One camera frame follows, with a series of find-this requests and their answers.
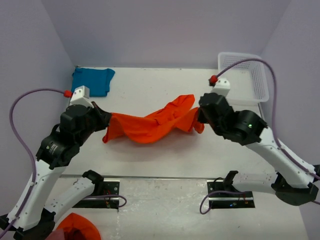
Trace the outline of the orange t shirt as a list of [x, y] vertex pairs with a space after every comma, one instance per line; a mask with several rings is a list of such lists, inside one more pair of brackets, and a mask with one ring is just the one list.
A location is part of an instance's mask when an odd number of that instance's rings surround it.
[[152, 144], [174, 129], [202, 134], [205, 126], [198, 121], [198, 108], [193, 107], [194, 102], [194, 95], [187, 94], [144, 117], [114, 112], [102, 142], [106, 144], [116, 138], [127, 137], [135, 143]]

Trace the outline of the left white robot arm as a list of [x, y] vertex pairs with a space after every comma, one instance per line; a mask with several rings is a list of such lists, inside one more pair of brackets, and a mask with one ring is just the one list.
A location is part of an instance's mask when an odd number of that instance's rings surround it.
[[48, 201], [57, 180], [91, 134], [104, 131], [112, 114], [90, 106], [70, 105], [60, 116], [36, 153], [35, 170], [14, 208], [0, 217], [0, 227], [12, 231], [15, 240], [44, 240], [58, 219], [82, 199], [103, 193], [104, 178], [93, 170], [84, 172], [75, 185]]

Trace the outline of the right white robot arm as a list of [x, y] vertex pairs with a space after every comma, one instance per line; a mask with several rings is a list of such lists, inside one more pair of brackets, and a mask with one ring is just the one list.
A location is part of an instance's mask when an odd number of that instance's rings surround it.
[[316, 202], [319, 165], [309, 164], [293, 153], [275, 138], [272, 128], [259, 115], [251, 110], [235, 111], [224, 96], [214, 92], [200, 98], [198, 112], [198, 120], [209, 124], [216, 135], [255, 152], [275, 170], [258, 175], [230, 171], [223, 180], [223, 188], [209, 196], [260, 192], [273, 194], [292, 206]]

